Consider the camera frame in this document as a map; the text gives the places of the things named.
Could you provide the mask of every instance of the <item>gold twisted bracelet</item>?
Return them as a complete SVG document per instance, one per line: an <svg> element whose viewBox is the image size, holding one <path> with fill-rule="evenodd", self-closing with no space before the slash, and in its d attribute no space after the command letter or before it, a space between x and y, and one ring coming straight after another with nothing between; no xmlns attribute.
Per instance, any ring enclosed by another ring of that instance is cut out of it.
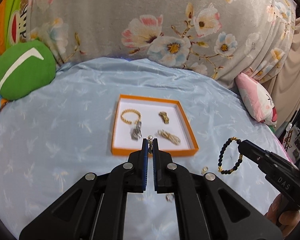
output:
<svg viewBox="0 0 300 240"><path fill-rule="evenodd" d="M121 120L124 121L125 123L132 124L132 121L129 121L129 120L127 120L123 117L123 115L126 114L126 113L134 113L134 114L138 115L138 119L134 121L135 124L137 124L138 122L141 121L141 114L140 114L139 111L137 111L135 109L126 109L126 110L123 110L122 113L121 113Z"/></svg>
<svg viewBox="0 0 300 240"><path fill-rule="evenodd" d="M224 171L222 169L222 158L223 158L223 154L225 153L226 148L230 145L230 143L232 141L236 141L237 144L239 145L241 143L241 140L238 139L237 137L231 137L229 138L226 143L223 145L221 151L220 151L220 155L219 155L219 163L218 163L218 171L221 172L221 174L231 174L232 172L236 171L238 169L238 167L240 166L240 163L242 163L242 154L239 154L239 159L236 162L236 164L233 166L232 169L228 170L228 171Z"/></svg>

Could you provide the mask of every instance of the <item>white stripe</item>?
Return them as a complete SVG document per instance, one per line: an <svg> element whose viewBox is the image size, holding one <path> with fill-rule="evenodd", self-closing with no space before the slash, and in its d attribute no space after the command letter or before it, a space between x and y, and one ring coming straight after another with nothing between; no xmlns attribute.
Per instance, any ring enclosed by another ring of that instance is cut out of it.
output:
<svg viewBox="0 0 300 240"><path fill-rule="evenodd" d="M4 82L7 80L7 78L12 74L13 71L16 70L17 67L19 67L22 63L24 63L28 58L31 56L34 56L38 59L44 60L42 55L40 54L39 51L37 51L36 48L31 48L28 51L26 51L24 54L22 54L12 65L11 67L7 70L7 72L4 74L3 78L0 81L0 90L2 88L2 85Z"/></svg>

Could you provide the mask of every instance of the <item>green round cushion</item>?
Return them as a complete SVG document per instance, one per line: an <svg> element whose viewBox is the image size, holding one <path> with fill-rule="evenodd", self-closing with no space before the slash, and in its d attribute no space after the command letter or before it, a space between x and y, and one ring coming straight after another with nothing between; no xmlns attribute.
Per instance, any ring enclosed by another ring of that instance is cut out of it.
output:
<svg viewBox="0 0 300 240"><path fill-rule="evenodd" d="M7 100L26 96L55 76L53 54L41 41L18 43L0 56L0 95Z"/></svg>

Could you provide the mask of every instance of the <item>finger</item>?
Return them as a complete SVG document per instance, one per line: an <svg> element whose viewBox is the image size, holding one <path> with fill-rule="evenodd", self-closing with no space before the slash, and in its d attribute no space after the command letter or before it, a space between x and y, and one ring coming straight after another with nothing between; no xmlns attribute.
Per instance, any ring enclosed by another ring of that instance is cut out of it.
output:
<svg viewBox="0 0 300 240"><path fill-rule="evenodd" d="M300 221L300 211L286 211L279 217L282 225L296 226Z"/></svg>
<svg viewBox="0 0 300 240"><path fill-rule="evenodd" d="M279 194L275 197L275 199L272 203L272 211L273 212L277 212L277 209L278 209L281 201L282 201L282 194Z"/></svg>
<svg viewBox="0 0 300 240"><path fill-rule="evenodd" d="M281 194L277 195L277 197L273 200L273 203L270 205L266 215L266 217L274 224L277 222L277 210L281 203L281 200L282 200L282 195Z"/></svg>
<svg viewBox="0 0 300 240"><path fill-rule="evenodd" d="M286 226L284 230L282 230L283 238L287 237L288 234L290 234L294 228L295 226Z"/></svg>

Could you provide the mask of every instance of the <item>floral pattern fabric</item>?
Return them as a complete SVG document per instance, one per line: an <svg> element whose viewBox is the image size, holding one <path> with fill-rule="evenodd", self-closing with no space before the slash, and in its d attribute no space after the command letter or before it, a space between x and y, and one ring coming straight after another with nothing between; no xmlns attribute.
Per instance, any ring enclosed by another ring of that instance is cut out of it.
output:
<svg viewBox="0 0 300 240"><path fill-rule="evenodd" d="M292 0L29 1L27 37L42 40L58 65L149 58L228 88L241 72L260 83L277 75L295 26Z"/></svg>

